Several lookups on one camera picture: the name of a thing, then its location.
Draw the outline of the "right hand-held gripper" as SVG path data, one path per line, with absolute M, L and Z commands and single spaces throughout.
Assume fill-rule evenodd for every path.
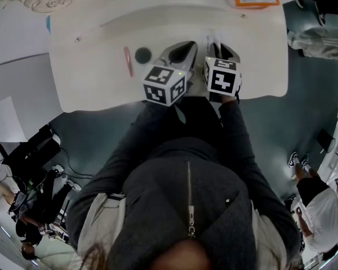
M 242 85 L 240 56 L 226 44 L 221 44 L 220 49 L 216 43 L 210 44 L 208 54 L 203 75 L 210 93 L 209 101 L 221 102 L 222 96 L 234 97 L 239 101 Z

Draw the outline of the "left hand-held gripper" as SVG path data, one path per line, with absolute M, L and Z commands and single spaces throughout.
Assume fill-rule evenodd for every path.
M 171 106 L 188 90 L 192 67 L 198 52 L 195 41 L 167 47 L 143 73 L 142 84 L 147 101 Z

